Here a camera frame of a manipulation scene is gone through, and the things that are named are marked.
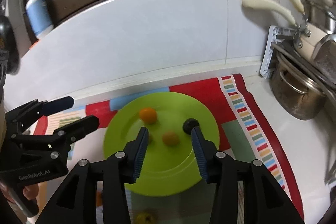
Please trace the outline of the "person's left hand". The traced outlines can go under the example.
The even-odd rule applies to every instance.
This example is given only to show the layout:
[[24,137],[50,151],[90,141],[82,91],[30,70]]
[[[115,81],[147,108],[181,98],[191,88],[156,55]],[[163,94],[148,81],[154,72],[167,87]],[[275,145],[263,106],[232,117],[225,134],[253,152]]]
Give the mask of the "person's left hand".
[[[8,191],[8,188],[1,183],[1,191],[3,193],[3,195],[5,196],[5,198],[10,201],[11,203],[14,203],[14,200],[12,199],[12,197],[9,195],[9,191]],[[39,194],[39,186],[38,184],[35,184],[35,185],[29,185],[29,186],[26,186],[24,189],[23,189],[23,194],[24,196],[28,199],[28,200],[33,200],[35,199],[38,194]]]

